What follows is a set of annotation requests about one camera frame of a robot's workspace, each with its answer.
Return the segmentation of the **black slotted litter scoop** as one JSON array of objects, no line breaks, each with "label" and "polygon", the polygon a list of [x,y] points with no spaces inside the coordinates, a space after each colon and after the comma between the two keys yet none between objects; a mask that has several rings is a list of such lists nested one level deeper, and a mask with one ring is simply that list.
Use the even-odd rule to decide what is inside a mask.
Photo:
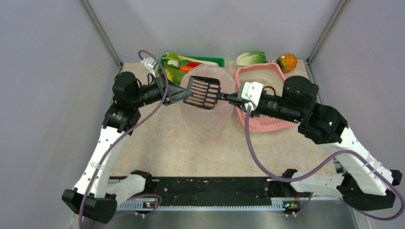
[{"label": "black slotted litter scoop", "polygon": [[185,104],[205,110],[212,110],[219,100],[241,108],[248,101],[238,97],[238,93],[226,94],[221,92],[220,81],[216,78],[191,76],[187,89],[192,95],[185,98]]}]

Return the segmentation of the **pink plastic trash bag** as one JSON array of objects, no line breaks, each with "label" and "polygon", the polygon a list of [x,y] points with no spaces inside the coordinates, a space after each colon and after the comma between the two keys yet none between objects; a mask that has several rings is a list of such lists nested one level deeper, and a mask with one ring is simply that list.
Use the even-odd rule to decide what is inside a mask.
[{"label": "pink plastic trash bag", "polygon": [[[231,94],[235,92],[236,83],[231,74],[223,67],[214,65],[199,65],[186,73],[180,83],[186,88],[190,77],[203,76],[220,81],[221,92]],[[219,100],[211,110],[201,109],[180,102],[180,110],[185,123],[206,141],[216,141],[220,138],[226,124],[231,119],[234,106],[227,101]]]}]

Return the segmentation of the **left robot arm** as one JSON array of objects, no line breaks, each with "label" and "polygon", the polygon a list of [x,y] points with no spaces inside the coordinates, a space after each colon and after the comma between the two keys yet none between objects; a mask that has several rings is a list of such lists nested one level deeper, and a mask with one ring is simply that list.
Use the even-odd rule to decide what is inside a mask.
[{"label": "left robot arm", "polygon": [[63,202],[83,218],[107,224],[118,206],[142,193],[151,174],[134,171],[123,180],[109,184],[112,169],[134,129],[145,122],[140,108],[157,102],[171,105],[192,95],[189,89],[169,82],[164,76],[142,85],[132,72],[119,73],[114,78],[113,103],[102,123],[100,137],[82,176],[72,189],[63,192]]}]

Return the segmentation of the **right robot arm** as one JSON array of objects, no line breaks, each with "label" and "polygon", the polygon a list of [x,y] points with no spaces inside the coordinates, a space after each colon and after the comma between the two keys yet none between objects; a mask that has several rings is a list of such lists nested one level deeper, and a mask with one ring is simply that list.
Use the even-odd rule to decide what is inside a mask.
[{"label": "right robot arm", "polygon": [[253,107],[248,113],[297,123],[298,132],[328,151],[344,172],[320,175],[317,166],[310,172],[289,169],[280,177],[269,171],[266,174],[288,183],[296,192],[333,196],[360,211],[388,209],[396,200],[404,204],[404,197],[396,189],[402,173],[382,166],[335,108],[317,103],[318,90],[316,84],[302,76],[287,78],[280,96],[267,94],[261,83],[253,83],[248,93]]}]

